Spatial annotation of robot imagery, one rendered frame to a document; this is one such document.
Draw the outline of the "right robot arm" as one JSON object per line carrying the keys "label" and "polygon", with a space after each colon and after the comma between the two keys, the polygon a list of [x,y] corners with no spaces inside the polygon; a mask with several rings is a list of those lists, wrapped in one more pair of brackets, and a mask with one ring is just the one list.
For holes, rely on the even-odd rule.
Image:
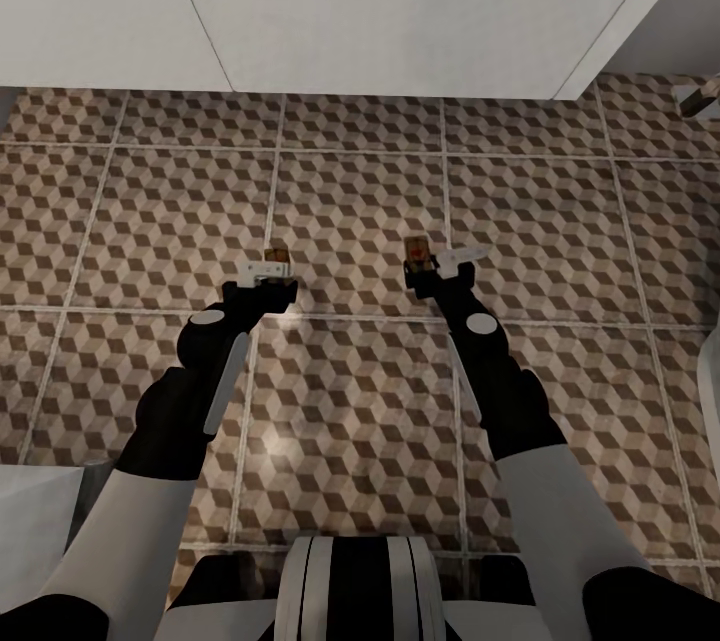
{"label": "right robot arm", "polygon": [[554,641],[720,641],[720,603],[667,580],[612,517],[578,463],[532,370],[509,355],[500,321],[476,299],[485,242],[430,254],[405,284],[434,296],[448,349],[504,485],[536,609]]}

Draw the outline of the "mousetrap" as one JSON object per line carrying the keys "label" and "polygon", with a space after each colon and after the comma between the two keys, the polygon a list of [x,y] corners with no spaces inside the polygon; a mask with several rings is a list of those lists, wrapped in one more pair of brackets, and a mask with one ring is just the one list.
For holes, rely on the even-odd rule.
{"label": "mousetrap", "polygon": [[[291,262],[289,256],[289,247],[287,246],[287,244],[283,244],[283,246],[277,246],[275,248],[267,248],[266,250],[263,250],[263,252],[264,258],[265,260],[267,260],[267,262]],[[285,286],[290,286],[293,283],[293,278],[268,277],[266,281],[275,284],[285,284]]]}
{"label": "mousetrap", "polygon": [[432,270],[430,258],[429,238],[425,235],[404,237],[405,255],[411,270],[420,273]]}

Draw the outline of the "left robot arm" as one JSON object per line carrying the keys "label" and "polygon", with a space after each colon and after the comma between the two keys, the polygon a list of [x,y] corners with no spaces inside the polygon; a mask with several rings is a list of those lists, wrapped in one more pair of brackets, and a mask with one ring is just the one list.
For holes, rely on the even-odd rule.
{"label": "left robot arm", "polygon": [[298,282],[288,262],[240,259],[223,302],[189,316],[178,361],[142,395],[137,428],[72,545],[32,602],[0,614],[0,641],[154,641],[208,442],[266,313]]}

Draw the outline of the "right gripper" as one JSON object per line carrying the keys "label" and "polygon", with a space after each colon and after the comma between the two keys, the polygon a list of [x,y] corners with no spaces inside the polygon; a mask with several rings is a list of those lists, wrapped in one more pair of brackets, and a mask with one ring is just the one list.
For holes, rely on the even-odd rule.
{"label": "right gripper", "polygon": [[434,267],[432,270],[414,273],[406,260],[403,266],[406,268],[404,273],[407,288],[415,288],[418,299],[434,296],[439,309],[442,309],[442,303],[446,297],[450,297],[450,293],[470,291],[473,294],[470,288],[474,287],[475,266],[471,262],[459,264],[458,276],[452,278],[443,278]]}

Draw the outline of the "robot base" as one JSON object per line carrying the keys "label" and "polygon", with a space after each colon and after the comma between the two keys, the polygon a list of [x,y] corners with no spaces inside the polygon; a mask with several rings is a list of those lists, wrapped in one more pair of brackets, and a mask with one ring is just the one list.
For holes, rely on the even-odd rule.
{"label": "robot base", "polygon": [[[164,613],[154,641],[274,641],[278,588],[262,599],[240,598],[239,559],[206,555]],[[485,555],[481,601],[442,588],[446,641],[554,641],[532,595],[525,565],[515,555]]]}

